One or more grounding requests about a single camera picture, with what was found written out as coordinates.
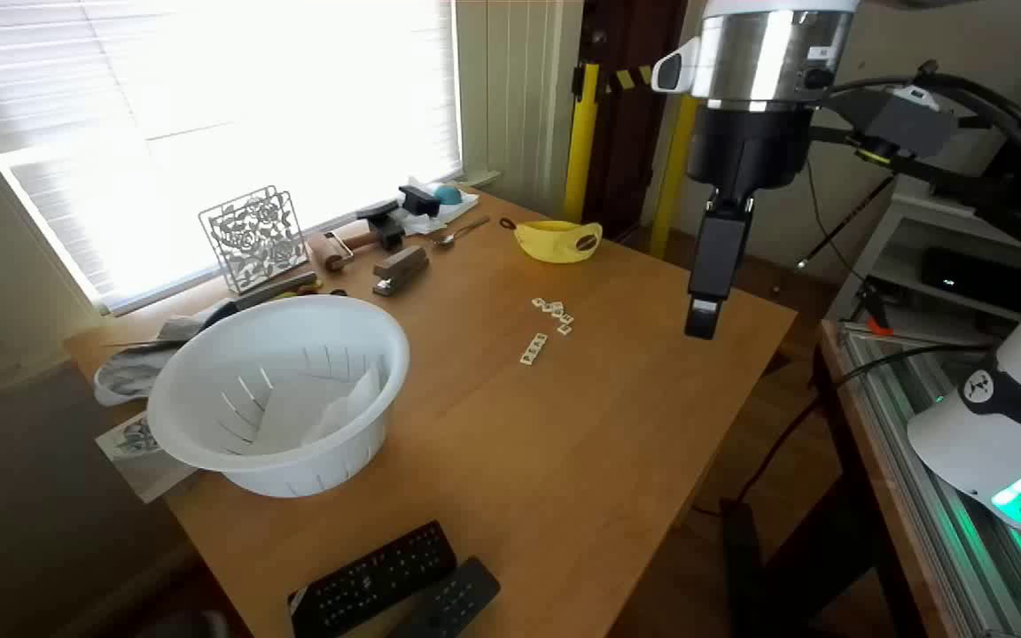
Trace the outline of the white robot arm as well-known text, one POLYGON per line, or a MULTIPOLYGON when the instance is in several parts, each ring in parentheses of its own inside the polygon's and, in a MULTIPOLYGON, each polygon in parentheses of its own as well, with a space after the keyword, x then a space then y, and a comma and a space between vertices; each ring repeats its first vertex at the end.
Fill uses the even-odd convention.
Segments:
POLYGON ((683 334, 711 341, 756 196, 803 165, 859 0, 710 0, 699 30, 651 63, 651 87, 699 103, 686 177, 710 183, 683 334))

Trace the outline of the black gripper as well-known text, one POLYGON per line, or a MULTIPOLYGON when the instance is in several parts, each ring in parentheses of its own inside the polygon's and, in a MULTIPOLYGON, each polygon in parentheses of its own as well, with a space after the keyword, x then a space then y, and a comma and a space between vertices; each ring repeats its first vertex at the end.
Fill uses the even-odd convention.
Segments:
POLYGON ((807 110, 702 110, 686 158, 686 173, 711 183, 706 218, 686 277, 683 334, 699 341, 716 335, 722 300, 729 298, 737 262, 745 256, 751 206, 745 196, 759 187, 783 187, 803 165, 810 146, 807 110))

